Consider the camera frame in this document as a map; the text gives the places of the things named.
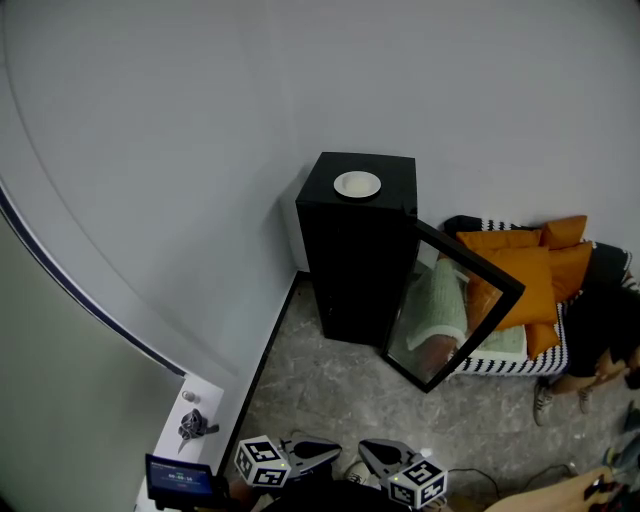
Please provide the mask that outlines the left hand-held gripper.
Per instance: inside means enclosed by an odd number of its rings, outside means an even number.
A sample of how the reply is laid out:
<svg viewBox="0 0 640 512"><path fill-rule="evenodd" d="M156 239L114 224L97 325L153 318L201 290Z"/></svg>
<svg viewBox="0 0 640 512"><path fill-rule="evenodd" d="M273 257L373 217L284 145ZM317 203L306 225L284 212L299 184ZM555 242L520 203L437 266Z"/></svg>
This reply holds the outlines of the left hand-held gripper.
<svg viewBox="0 0 640 512"><path fill-rule="evenodd" d="M325 438L297 435L275 442L261 435L239 442L234 465L250 487L284 487L330 466L341 452L339 444Z"/></svg>

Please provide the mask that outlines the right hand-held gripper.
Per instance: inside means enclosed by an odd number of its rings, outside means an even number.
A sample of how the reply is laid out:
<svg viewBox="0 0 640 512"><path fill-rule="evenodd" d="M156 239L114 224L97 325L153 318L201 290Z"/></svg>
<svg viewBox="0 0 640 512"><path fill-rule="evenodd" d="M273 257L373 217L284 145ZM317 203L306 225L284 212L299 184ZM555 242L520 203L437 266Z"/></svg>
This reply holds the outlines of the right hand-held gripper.
<svg viewBox="0 0 640 512"><path fill-rule="evenodd" d="M364 439L358 453L369 471L383 479L383 488L395 503L418 510L447 490L448 471L433 457L424 457L403 442ZM400 465L400 458L408 459Z"/></svg>

